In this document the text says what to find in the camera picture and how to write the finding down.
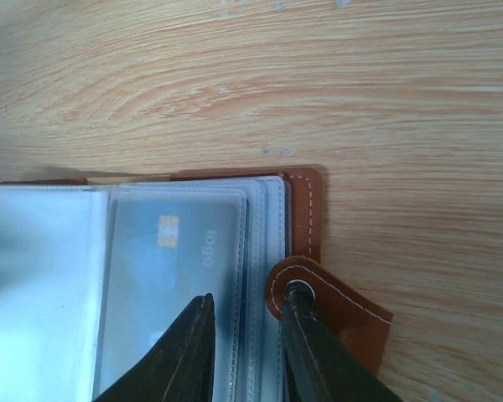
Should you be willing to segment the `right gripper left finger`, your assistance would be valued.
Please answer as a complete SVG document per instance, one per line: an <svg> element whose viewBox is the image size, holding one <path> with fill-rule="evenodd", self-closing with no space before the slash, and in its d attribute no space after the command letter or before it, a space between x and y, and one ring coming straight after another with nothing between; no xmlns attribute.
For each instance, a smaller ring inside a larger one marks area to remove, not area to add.
<svg viewBox="0 0 503 402"><path fill-rule="evenodd" d="M211 401L215 377L213 295L194 297L148 353L99 402Z"/></svg>

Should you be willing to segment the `brown leather card holder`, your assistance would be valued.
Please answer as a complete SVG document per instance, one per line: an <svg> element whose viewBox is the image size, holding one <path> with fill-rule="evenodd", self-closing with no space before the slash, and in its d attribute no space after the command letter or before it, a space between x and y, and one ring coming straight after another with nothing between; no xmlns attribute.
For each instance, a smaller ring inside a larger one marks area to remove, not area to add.
<svg viewBox="0 0 503 402"><path fill-rule="evenodd" d="M0 401L395 401L315 167L0 183Z"/></svg>

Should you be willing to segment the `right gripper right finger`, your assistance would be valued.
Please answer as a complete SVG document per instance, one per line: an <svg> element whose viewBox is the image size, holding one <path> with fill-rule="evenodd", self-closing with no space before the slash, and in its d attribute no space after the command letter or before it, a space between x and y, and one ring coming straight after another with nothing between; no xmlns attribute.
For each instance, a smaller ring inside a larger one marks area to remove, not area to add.
<svg viewBox="0 0 503 402"><path fill-rule="evenodd" d="M285 401L399 401L348 352L314 310L308 284L288 284L282 306Z"/></svg>

